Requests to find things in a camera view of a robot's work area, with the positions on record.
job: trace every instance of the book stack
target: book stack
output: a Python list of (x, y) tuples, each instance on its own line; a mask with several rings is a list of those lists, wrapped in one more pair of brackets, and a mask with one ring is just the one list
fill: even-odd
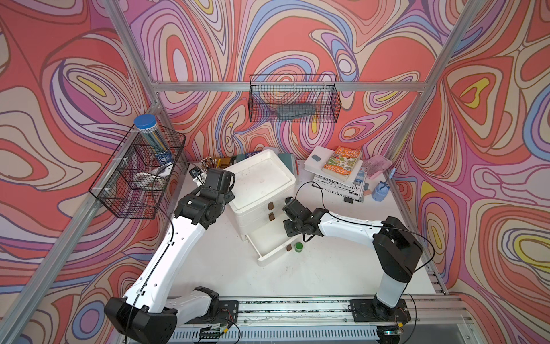
[(320, 176), (319, 174), (316, 174), (313, 177), (313, 181), (317, 182), (323, 190), (335, 194), (340, 195), (343, 197), (349, 197), (353, 200), (363, 202), (363, 191), (365, 189), (365, 169), (360, 168), (359, 172), (357, 173), (357, 176), (355, 177), (355, 180), (353, 181), (353, 184), (351, 186), (347, 186), (345, 184), (342, 184), (340, 182), (337, 182), (333, 179)]
[(315, 174), (313, 181), (324, 191), (362, 202), (365, 170), (360, 157), (358, 150), (338, 147), (332, 151), (317, 146), (305, 161), (304, 169)]

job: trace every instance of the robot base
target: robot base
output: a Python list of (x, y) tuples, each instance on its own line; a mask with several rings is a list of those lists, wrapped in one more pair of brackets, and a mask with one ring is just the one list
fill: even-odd
[(349, 301), (353, 320), (356, 323), (374, 323), (377, 321), (397, 321), (398, 323), (406, 324), (411, 321), (411, 315), (407, 309), (405, 300), (399, 299), (397, 305), (393, 309), (387, 309), (385, 314), (381, 316), (380, 307), (373, 306), (376, 298), (371, 299), (352, 299)]
[(220, 320), (229, 320), (229, 313), (223, 311), (220, 312), (220, 309), (227, 309), (231, 313), (233, 322), (237, 322), (239, 317), (239, 301), (219, 301), (218, 310), (216, 317), (213, 319), (209, 314), (200, 316), (195, 319), (189, 320), (186, 324), (210, 324), (219, 322)]

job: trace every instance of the black wire basket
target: black wire basket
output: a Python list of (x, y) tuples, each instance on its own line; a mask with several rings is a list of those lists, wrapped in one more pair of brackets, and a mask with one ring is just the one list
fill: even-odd
[[(159, 168), (161, 164), (153, 148), (138, 133), (100, 191), (92, 191), (97, 189), (94, 188), (97, 178), (90, 187), (90, 193), (119, 219), (154, 219), (176, 164), (182, 159), (185, 160), (182, 155), (185, 135), (161, 125), (159, 128), (174, 160), (168, 176), (158, 176), (164, 168)], [(106, 166), (107, 164), (104, 165), (98, 177)]]
[(250, 75), (250, 122), (336, 123), (341, 108), (334, 74)]

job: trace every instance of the orange book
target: orange book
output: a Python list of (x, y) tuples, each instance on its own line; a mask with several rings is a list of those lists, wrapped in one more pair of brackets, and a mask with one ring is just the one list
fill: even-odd
[(360, 156), (359, 150), (338, 147), (323, 166), (323, 172), (340, 181), (346, 181)]

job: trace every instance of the psychedelic patterned wall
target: psychedelic patterned wall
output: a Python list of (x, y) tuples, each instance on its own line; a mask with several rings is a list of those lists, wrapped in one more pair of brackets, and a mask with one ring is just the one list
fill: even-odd
[[(153, 80), (248, 81), (254, 73), (335, 73), (339, 81), (424, 81), (462, 1), (124, 2)], [(328, 123), (258, 124), (248, 94), (169, 92), (162, 102), (189, 136), (190, 159), (276, 146), (305, 157), (315, 145), (384, 153), (415, 94), (343, 92)]]
[(321, 145), (361, 149), (364, 156), (384, 154), (416, 92), (354, 92), (350, 109), (337, 123), (250, 123), (247, 92), (166, 92), (161, 100), (177, 130), (187, 135), (190, 160), (233, 156), (265, 146), (305, 159)]
[[(0, 1), (0, 317), (149, 107), (98, 1), (52, 3)], [(144, 268), (159, 221), (102, 208), (21, 342), (105, 342), (102, 305)]]
[(550, 342), (550, 4), (487, 1), (398, 160), (436, 267), (490, 343)]

